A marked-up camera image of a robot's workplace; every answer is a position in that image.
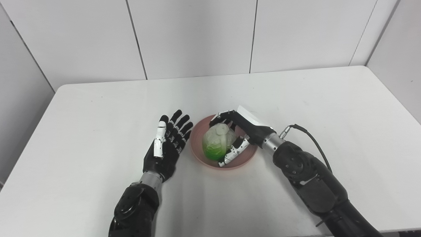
tabletop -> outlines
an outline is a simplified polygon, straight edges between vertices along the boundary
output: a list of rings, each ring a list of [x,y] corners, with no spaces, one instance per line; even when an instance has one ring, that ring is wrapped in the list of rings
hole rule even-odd
[[[0,235],[104,237],[162,114],[196,123],[243,105],[323,148],[353,205],[381,232],[421,228],[421,125],[366,67],[60,87],[0,192]],[[299,131],[286,137],[320,157]],[[329,235],[271,157],[215,170],[181,153],[163,184],[156,237]]]

white finger segment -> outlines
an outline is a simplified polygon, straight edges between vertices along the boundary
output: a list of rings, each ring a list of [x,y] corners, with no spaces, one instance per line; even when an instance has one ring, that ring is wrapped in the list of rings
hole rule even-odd
[[[165,142],[165,132],[167,124],[164,121],[159,121],[157,134],[154,140],[154,156],[163,157],[162,145]]]
[[[238,155],[240,155],[240,153],[243,152],[248,147],[248,145],[250,145],[250,143],[245,138],[238,148],[235,148],[233,145],[231,145],[231,152],[225,155],[223,162],[218,162],[219,166],[223,167],[224,165],[230,163]]]

robot finger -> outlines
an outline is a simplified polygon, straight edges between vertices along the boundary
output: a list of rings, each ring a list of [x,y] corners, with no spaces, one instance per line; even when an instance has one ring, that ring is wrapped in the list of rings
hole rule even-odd
[[[184,115],[180,121],[174,126],[173,130],[170,132],[168,139],[173,142],[174,139],[177,137],[177,134],[180,133],[182,126],[190,119],[189,115]]]
[[[170,123],[173,125],[176,123],[177,119],[183,114],[181,110],[177,110],[170,119]]]
[[[186,146],[187,140],[190,138],[191,131],[188,131],[181,139],[178,140],[176,146],[177,152],[180,154]]]
[[[182,115],[182,111],[181,110],[177,110],[173,116],[171,117],[170,121],[167,123],[167,132],[165,134],[165,136],[169,136],[171,131],[174,128],[174,124],[176,123],[177,119]]]
[[[183,125],[190,119],[190,116],[188,114],[184,115],[180,121],[175,125],[175,129],[180,131],[180,129],[183,127]]]
[[[158,123],[157,133],[154,139],[154,156],[163,157],[163,143],[165,142],[165,132],[167,130],[168,117],[162,115]]]
[[[235,131],[235,127],[236,127],[237,125],[234,123],[234,122],[232,122],[232,124],[231,124],[231,126],[229,127],[229,128],[231,128],[233,131]]]
[[[211,121],[209,122],[209,127],[212,127],[212,126],[214,126],[215,124],[219,124],[219,123],[222,123],[225,119],[226,119],[226,116],[224,116],[226,113],[228,113],[228,112],[230,112],[230,110],[229,111],[224,111],[224,112],[219,112],[219,113],[217,113],[212,119],[211,119]]]
[[[186,134],[187,131],[190,130],[190,128],[193,127],[193,123],[192,122],[188,122],[181,130],[180,130],[180,134],[182,136],[184,136]]]
[[[240,153],[242,153],[250,144],[248,142],[248,136],[245,135],[244,137],[238,137],[235,142],[231,145],[231,149],[228,150],[224,156],[224,159],[218,162],[220,167],[230,163],[234,160]]]

robot wrist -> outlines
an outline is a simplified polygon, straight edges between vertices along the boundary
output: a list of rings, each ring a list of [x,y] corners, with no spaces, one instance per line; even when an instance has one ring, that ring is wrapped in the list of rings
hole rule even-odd
[[[142,174],[139,182],[158,190],[163,183],[163,177],[157,172],[147,170]]]

white wall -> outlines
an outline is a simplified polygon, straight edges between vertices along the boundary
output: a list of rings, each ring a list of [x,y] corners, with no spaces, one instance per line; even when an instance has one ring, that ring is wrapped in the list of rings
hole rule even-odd
[[[0,181],[4,183],[53,97],[0,6]]]
[[[421,122],[421,1],[400,1],[368,67]]]
[[[129,0],[148,79],[248,73],[256,0]]]
[[[144,79],[124,0],[1,0],[51,85]]]
[[[396,1],[128,3],[155,79],[365,65]],[[55,89],[145,77],[124,0],[0,2]]]
[[[395,2],[259,0],[251,72],[364,65]]]

